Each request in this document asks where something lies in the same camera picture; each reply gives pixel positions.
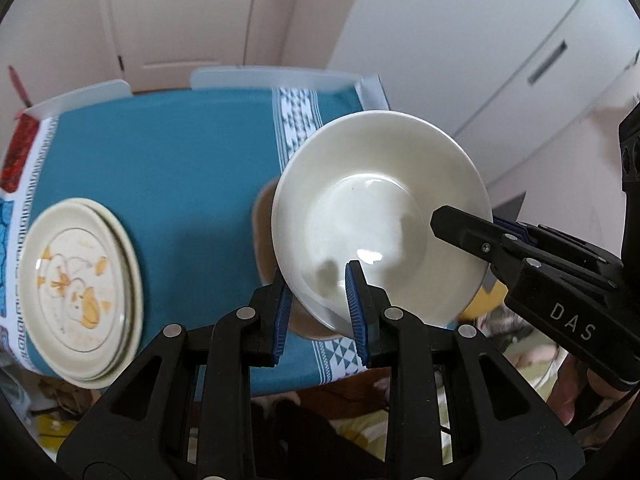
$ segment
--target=blue tablecloth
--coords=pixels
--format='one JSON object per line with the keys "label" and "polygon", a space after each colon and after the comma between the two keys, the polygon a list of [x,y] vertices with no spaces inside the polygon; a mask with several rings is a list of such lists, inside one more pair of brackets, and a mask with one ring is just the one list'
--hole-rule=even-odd
{"label": "blue tablecloth", "polygon": [[[30,220],[87,197],[124,225],[142,272],[142,349],[168,323],[215,323],[260,285],[250,213],[306,136],[360,111],[354,89],[157,92],[63,113]],[[28,341],[33,364],[54,375]],[[252,370],[252,393],[287,391],[361,370],[353,342],[291,333],[276,368]]]}

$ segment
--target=black device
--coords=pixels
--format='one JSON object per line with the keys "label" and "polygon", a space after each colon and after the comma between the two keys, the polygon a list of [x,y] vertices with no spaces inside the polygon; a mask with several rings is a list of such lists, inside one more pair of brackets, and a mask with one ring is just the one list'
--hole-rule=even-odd
{"label": "black device", "polygon": [[[0,0],[1,16],[12,0]],[[640,14],[640,0],[630,0]],[[626,193],[622,258],[544,226],[486,222],[444,206],[434,234],[488,261],[507,305],[610,384],[640,384],[640,105],[620,124]],[[564,428],[473,327],[423,325],[346,268],[358,354],[392,367],[385,477],[389,480],[640,478],[640,400],[585,467],[569,429],[588,424],[599,398],[578,398]],[[66,439],[54,464],[0,395],[0,463],[7,478],[255,478],[249,366],[273,366],[284,347],[290,292],[276,274],[249,305],[214,326],[169,325],[132,362]],[[186,461],[194,377],[206,364],[198,462]],[[442,465],[433,370],[446,386],[454,460]]]}

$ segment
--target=white door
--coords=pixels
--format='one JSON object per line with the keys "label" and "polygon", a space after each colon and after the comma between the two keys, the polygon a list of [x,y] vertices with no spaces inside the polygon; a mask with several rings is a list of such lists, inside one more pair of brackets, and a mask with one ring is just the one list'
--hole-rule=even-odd
{"label": "white door", "polygon": [[134,91],[189,86],[201,66],[244,61],[251,0],[107,0]]}

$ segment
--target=tablecloth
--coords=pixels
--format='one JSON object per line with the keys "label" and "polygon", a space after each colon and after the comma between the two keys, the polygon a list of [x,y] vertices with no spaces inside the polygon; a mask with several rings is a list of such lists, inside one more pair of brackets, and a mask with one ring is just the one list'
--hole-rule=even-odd
{"label": "tablecloth", "polygon": [[[5,350],[54,375],[26,333],[15,271],[28,225],[71,197],[105,205],[132,240],[145,295],[140,349],[168,323],[205,326],[247,304],[260,285],[250,220],[259,189],[322,124],[360,110],[353,88],[167,91],[64,112],[14,137],[0,181]],[[252,394],[362,369],[348,338],[313,342],[289,333],[280,364],[252,370]]]}

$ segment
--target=black cable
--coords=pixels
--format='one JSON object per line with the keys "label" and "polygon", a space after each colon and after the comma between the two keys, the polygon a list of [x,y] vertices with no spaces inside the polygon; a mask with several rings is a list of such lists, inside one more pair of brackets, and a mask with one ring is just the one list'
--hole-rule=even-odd
{"label": "black cable", "polygon": [[600,422],[604,418],[607,418],[609,415],[611,415],[611,413],[615,412],[617,409],[619,409],[620,407],[624,406],[624,404],[629,402],[629,400],[631,400],[631,398],[638,392],[638,390],[640,390],[640,383],[636,384],[636,386],[634,386],[633,389],[630,390],[624,397],[622,397],[621,399],[618,399],[616,402],[610,405],[603,412],[597,415],[593,415],[591,418],[588,418],[583,423],[577,424],[576,426],[574,426],[572,428],[574,431],[574,434],[577,431],[583,430],[584,428],[588,428],[589,426],[593,426],[594,424]]}

